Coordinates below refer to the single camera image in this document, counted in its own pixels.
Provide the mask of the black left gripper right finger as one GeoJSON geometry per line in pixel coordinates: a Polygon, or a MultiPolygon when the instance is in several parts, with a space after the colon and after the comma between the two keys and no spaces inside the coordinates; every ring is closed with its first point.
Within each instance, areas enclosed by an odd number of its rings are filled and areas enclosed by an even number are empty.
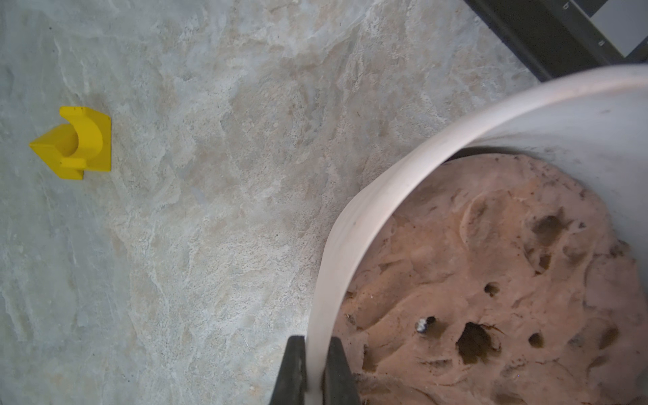
{"type": "Polygon", "coordinates": [[[344,346],[338,337],[331,339],[327,353],[323,375],[323,403],[325,405],[361,405],[344,346]]]}

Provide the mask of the white ribbed ceramic pot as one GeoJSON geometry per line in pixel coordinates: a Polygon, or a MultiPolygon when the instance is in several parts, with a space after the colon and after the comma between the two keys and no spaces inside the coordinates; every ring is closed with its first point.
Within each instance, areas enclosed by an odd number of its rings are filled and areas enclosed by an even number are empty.
{"type": "Polygon", "coordinates": [[[364,188],[325,244],[309,404],[341,338],[364,404],[647,401],[647,69],[462,118],[364,188]]]}

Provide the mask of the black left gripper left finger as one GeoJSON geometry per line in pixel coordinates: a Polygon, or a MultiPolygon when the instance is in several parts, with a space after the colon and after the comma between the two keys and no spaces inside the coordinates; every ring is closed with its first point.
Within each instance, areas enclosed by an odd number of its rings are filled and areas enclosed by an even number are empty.
{"type": "Polygon", "coordinates": [[[288,338],[270,405],[304,405],[306,388],[305,337],[288,338]]]}

